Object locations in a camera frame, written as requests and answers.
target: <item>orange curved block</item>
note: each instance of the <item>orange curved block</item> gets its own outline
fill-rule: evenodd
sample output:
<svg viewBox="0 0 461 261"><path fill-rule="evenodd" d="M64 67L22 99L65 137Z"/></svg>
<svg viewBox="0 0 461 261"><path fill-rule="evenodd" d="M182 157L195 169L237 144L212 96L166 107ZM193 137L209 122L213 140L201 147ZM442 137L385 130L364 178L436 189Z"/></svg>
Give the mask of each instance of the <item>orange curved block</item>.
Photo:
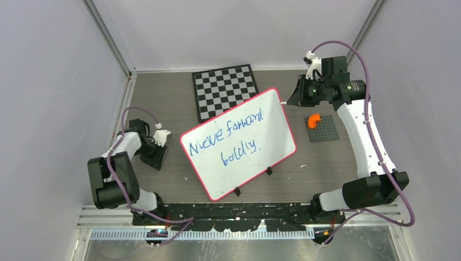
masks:
<svg viewBox="0 0 461 261"><path fill-rule="evenodd" d="M307 127L310 129L313 129L317 127L317 122L321 121L322 119L320 118L320 113L313 114L309 117L307 121Z"/></svg>

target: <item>gray floor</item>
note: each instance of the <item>gray floor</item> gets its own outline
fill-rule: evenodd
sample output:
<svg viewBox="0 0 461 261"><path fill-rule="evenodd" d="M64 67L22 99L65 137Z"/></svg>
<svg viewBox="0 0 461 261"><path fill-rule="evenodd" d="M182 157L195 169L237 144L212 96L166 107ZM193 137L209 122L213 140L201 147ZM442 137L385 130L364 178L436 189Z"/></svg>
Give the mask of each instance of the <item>gray floor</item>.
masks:
<svg viewBox="0 0 461 261"><path fill-rule="evenodd" d="M104 260L399 260L388 227L344 227L325 248L311 240L90 241L86 261Z"/></svg>
<svg viewBox="0 0 461 261"><path fill-rule="evenodd" d="M305 71L257 71L254 76L259 91L276 87L282 98L288 99L302 73ZM179 144L180 135L198 125L191 73L139 74L131 105L150 110L173 133L161 171L133 159L141 188L157 192L168 203L211 202ZM351 143L331 105L285 110L297 152L275 166L271 176L261 175L240 188L239 197L230 194L220 202L308 202L316 193L340 188L357 178ZM310 142L304 118L314 113L333 115L339 140ZM154 121L141 111L128 114L128 119L135 118L154 126Z"/></svg>

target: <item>whiteboard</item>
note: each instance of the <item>whiteboard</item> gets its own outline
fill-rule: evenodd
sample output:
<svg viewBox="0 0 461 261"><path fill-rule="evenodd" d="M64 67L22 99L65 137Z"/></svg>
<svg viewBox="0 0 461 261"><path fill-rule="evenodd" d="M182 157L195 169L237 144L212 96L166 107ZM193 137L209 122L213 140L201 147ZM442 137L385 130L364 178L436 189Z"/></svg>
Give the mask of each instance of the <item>whiteboard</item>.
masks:
<svg viewBox="0 0 461 261"><path fill-rule="evenodd" d="M180 143L212 201L296 151L280 95L270 88L185 132Z"/></svg>

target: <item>white wall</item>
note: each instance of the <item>white wall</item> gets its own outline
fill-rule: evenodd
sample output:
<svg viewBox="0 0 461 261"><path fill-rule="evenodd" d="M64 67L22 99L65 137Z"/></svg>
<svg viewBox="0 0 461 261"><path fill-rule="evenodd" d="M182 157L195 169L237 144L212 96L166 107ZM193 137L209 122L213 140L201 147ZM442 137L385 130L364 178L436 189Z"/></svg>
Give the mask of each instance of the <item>white wall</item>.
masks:
<svg viewBox="0 0 461 261"><path fill-rule="evenodd" d="M360 48L376 125L416 212L416 260L461 256L461 2L388 1ZM363 77L358 59L350 68Z"/></svg>
<svg viewBox="0 0 461 261"><path fill-rule="evenodd" d="M81 0L0 4L0 259L68 260L126 82Z"/></svg>
<svg viewBox="0 0 461 261"><path fill-rule="evenodd" d="M305 68L302 58L315 45L333 39L352 42L373 3L98 0L97 6L138 70L188 70L245 63ZM339 46L318 52L346 53Z"/></svg>

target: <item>glass panel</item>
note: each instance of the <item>glass panel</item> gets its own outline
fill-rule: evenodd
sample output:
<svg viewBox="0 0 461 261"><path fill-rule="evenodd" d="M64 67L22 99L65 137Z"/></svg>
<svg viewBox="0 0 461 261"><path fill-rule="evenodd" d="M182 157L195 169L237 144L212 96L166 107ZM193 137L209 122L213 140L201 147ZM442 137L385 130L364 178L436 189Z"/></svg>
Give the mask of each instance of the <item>glass panel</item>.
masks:
<svg viewBox="0 0 461 261"><path fill-rule="evenodd" d="M388 227L343 227L325 248L312 240L145 241L92 240L87 261L100 260L398 260Z"/></svg>

